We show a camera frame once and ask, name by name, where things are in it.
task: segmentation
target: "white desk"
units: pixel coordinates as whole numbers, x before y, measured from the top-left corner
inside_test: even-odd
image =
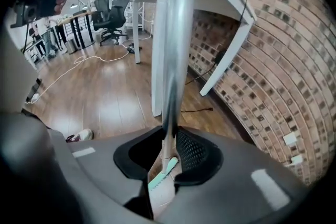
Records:
[[[163,92],[163,51],[166,38],[165,21],[167,13],[167,0],[133,0],[133,38],[135,48],[135,61],[140,63],[139,37],[138,37],[138,3],[152,2],[156,3],[154,37],[152,49],[152,112],[154,116],[161,114],[162,110],[162,92]],[[195,0],[195,9],[222,14],[236,20],[239,20],[243,13],[245,0]],[[232,62],[234,56],[238,53],[241,45],[246,39],[251,26],[257,20],[257,16],[249,3],[243,13],[242,24],[239,27],[232,43],[228,47],[224,57],[214,70],[213,74],[200,91],[201,95],[206,95],[208,91],[221,78],[225,69]]]

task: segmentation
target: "mint green strip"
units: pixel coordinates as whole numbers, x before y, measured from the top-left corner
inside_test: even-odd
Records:
[[[153,188],[155,188],[172,171],[178,161],[179,160],[176,157],[171,158],[168,163],[166,173],[163,174],[162,172],[159,172],[158,175],[155,176],[153,180],[148,183],[148,190],[152,190]]]

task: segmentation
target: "mesh backrest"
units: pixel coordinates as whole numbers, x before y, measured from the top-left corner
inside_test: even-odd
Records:
[[[111,8],[110,15],[113,18],[113,25],[114,27],[122,27],[124,23],[126,22],[124,12],[127,7],[127,4],[130,0],[113,0],[112,6],[121,6],[122,8]]]

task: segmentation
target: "black cable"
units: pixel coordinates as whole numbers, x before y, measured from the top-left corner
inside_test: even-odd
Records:
[[[187,112],[199,112],[199,111],[203,111],[203,110],[214,111],[214,108],[205,108],[205,109],[197,109],[197,110],[186,110],[186,111],[181,110],[181,112],[182,112],[182,113],[187,113]]]
[[[26,30],[26,40],[25,40],[25,46],[23,47],[23,54],[25,54],[25,51],[26,51],[26,47],[27,47],[27,38],[28,38],[28,26],[29,26],[29,24],[27,24],[27,30]]]
[[[244,15],[246,6],[247,6],[247,0],[245,0],[244,9],[243,9],[242,15],[240,16],[240,19],[239,19],[239,26],[242,24],[242,21],[241,21],[241,20],[243,20],[243,15]],[[195,78],[195,79],[193,79],[193,80],[187,82],[185,85],[188,85],[189,83],[192,83],[193,81],[195,81],[195,80],[201,78],[202,76],[204,76],[205,74],[209,73],[211,70],[214,69],[214,67],[215,67],[216,64],[217,64],[217,63],[215,62],[214,65],[213,65],[208,71],[206,71],[205,73],[199,75],[197,78]],[[214,109],[213,109],[213,108],[205,108],[205,109],[190,110],[190,111],[183,111],[183,110],[181,110],[181,112],[182,112],[182,113],[187,113],[187,112],[199,112],[199,111],[203,111],[203,110],[213,111]]]
[[[187,82],[185,85],[188,85],[189,83],[192,83],[192,82],[195,81],[196,79],[199,79],[199,78],[201,78],[202,76],[204,76],[205,74],[209,73],[211,70],[214,69],[215,65],[216,65],[216,64],[214,63],[214,65],[213,65],[208,71],[206,71],[205,73],[199,75],[197,78],[195,78],[195,79],[193,79],[193,80]]]
[[[239,26],[242,24],[241,20],[243,19],[243,15],[244,15],[244,11],[246,9],[246,5],[247,5],[247,0],[245,0],[244,9],[243,9],[243,12],[242,12],[242,14],[240,16],[240,19],[239,19]]]

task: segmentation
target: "wall outlet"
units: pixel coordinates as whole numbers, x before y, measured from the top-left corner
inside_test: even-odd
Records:
[[[293,158],[290,159],[292,161],[291,165],[296,165],[296,164],[300,164],[303,162],[303,158],[302,155],[296,155]]]
[[[285,144],[290,145],[297,141],[295,132],[291,132],[283,137]]]

